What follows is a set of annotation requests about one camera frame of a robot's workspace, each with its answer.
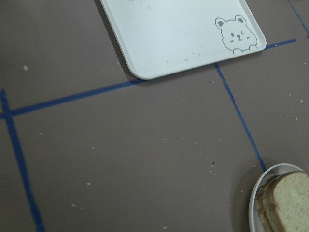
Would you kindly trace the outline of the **bread slice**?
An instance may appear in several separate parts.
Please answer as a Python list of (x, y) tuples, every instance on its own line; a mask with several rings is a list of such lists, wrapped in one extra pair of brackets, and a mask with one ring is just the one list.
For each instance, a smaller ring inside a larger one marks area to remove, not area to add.
[(290, 172), (276, 179), (271, 200), (276, 232), (309, 230), (309, 175)]

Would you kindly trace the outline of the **white bear serving tray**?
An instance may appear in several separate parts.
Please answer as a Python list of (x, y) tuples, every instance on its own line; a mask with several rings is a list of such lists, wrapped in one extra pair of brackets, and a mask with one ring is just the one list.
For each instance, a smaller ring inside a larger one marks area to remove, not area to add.
[(266, 39), (244, 0), (103, 0), (130, 72), (143, 80), (259, 52)]

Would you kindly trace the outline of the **white round plate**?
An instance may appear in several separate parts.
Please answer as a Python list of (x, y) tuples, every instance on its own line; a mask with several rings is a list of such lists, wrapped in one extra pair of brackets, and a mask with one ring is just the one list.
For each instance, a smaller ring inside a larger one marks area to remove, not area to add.
[(264, 185), (273, 176), (283, 175), (290, 172), (304, 172), (304, 170), (293, 164), (280, 163), (268, 168), (256, 181), (250, 196), (249, 209), (248, 209), (249, 227), (251, 232), (266, 231), (264, 229), (263, 223), (259, 217), (258, 210), (256, 207), (257, 195), (260, 187)]

